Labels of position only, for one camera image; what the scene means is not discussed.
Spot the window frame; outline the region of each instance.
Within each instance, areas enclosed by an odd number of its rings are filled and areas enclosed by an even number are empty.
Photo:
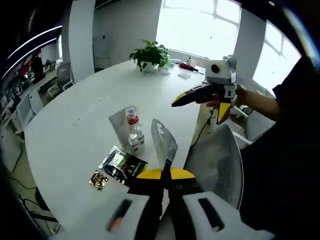
[[[280,34],[281,34],[281,48],[280,50],[278,50],[276,47],[274,47],[266,38],[266,35],[264,35],[264,40],[263,40],[263,45],[266,44],[268,47],[270,47],[277,55],[278,55],[278,59],[280,59],[281,57],[285,59],[285,61],[289,62],[289,60],[286,58],[286,56],[284,55],[283,51],[284,51],[284,41],[287,40],[288,42],[290,42],[292,44],[292,42],[290,41],[290,39],[288,37],[286,37],[282,31],[280,31],[274,24],[272,24],[271,22],[267,21],[266,22],[266,31],[267,31],[267,25],[272,25]],[[261,86],[262,88],[264,88],[265,90],[268,90],[272,95],[274,95],[273,91],[271,91],[270,89],[266,88],[265,86],[263,86],[261,83],[259,83],[259,81],[257,79],[254,78],[256,72],[257,72],[257,68],[259,66],[259,62],[260,62],[260,59],[261,59],[261,54],[260,54],[260,57],[259,57],[259,60],[258,60],[258,63],[256,65],[256,69],[253,73],[253,77],[252,77],[252,80],[258,84],[259,86]]]
[[[237,42],[237,38],[238,38],[239,25],[240,25],[240,20],[241,20],[241,10],[242,10],[241,4],[239,2],[237,2],[237,1],[234,1],[234,0],[212,0],[212,1],[213,1],[213,13],[208,13],[208,12],[201,11],[201,10],[198,11],[198,12],[201,13],[201,14],[206,14],[206,15],[212,16],[213,20],[219,19],[219,20],[225,21],[225,22],[227,22],[229,24],[235,25],[236,29],[237,29],[236,36],[234,38],[234,46],[235,46],[236,42]],[[227,19],[227,18],[225,18],[225,17],[223,17],[223,16],[221,16],[221,15],[219,15],[217,13],[217,6],[218,6],[218,2],[219,1],[229,1],[229,2],[233,2],[233,3],[236,3],[236,4],[239,5],[239,19],[238,19],[238,22],[235,22],[233,20]],[[163,9],[177,9],[177,10],[187,10],[187,11],[190,10],[189,8],[185,8],[185,7],[167,6],[166,3],[167,3],[167,0],[164,0],[163,1],[163,7],[162,7],[161,11],[163,11]],[[181,50],[179,50],[179,49],[173,49],[173,48],[168,48],[168,49],[181,52]],[[197,56],[197,57],[200,57],[200,58],[203,58],[203,59],[207,59],[207,60],[209,59],[207,56],[201,56],[201,55],[199,56],[197,54],[190,53],[190,52],[185,52],[185,51],[184,51],[184,53],[191,54],[193,56]]]

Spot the black sleeve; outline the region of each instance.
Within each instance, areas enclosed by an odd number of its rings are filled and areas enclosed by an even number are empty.
[[[297,108],[313,108],[320,96],[320,79],[312,60],[302,56],[273,92],[283,115]]]

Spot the person's arm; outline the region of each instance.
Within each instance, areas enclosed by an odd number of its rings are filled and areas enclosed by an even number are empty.
[[[238,104],[247,105],[273,121],[279,119],[281,110],[275,98],[246,90],[241,85],[237,86],[236,94]]]

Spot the ceiling light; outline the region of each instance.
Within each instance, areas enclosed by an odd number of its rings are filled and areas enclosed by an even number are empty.
[[[53,28],[51,28],[51,29],[49,29],[49,30],[47,30],[47,31],[44,31],[44,32],[42,32],[42,33],[34,36],[33,38],[31,38],[31,39],[29,39],[28,41],[26,41],[24,44],[22,44],[21,46],[19,46],[16,50],[14,50],[13,53],[11,53],[10,56],[8,56],[7,59],[9,59],[16,51],[18,51],[18,50],[21,49],[23,46],[25,46],[26,44],[30,43],[32,40],[36,39],[37,37],[40,37],[40,36],[43,35],[43,34],[46,34],[46,33],[50,32],[50,31],[53,31],[53,30],[59,29],[59,28],[62,28],[62,25],[53,27]]]
[[[26,56],[28,56],[29,54],[31,54],[33,51],[37,50],[38,48],[42,47],[43,45],[46,45],[46,44],[48,44],[48,43],[50,43],[50,42],[52,42],[52,41],[54,41],[54,40],[56,40],[56,39],[57,39],[57,37],[54,38],[54,39],[51,39],[51,40],[49,40],[49,41],[46,41],[45,43],[42,43],[41,45],[35,47],[35,48],[32,49],[31,51],[29,51],[28,53],[26,53],[25,55],[23,55],[18,61],[16,61],[16,62],[8,69],[8,71],[5,72],[5,74],[3,74],[3,76],[2,76],[1,79],[3,79],[3,78],[7,75],[7,73],[8,73],[14,66],[16,66],[23,58],[25,58]]]

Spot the white wall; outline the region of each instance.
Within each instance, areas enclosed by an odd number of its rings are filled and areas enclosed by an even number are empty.
[[[95,69],[106,69],[112,66],[111,64],[111,49],[110,35],[102,34],[100,36],[93,37],[93,59]]]
[[[57,45],[58,40],[50,45],[41,48],[41,60],[43,65],[46,64],[47,60],[49,60],[50,62],[54,62],[59,58],[59,55],[57,55]]]
[[[160,8],[161,0],[121,0],[95,10],[93,37],[106,36],[100,50],[109,53],[111,65],[129,60],[142,39],[156,40]]]
[[[95,73],[93,57],[95,3],[96,0],[72,2],[68,37],[70,62],[75,83]]]

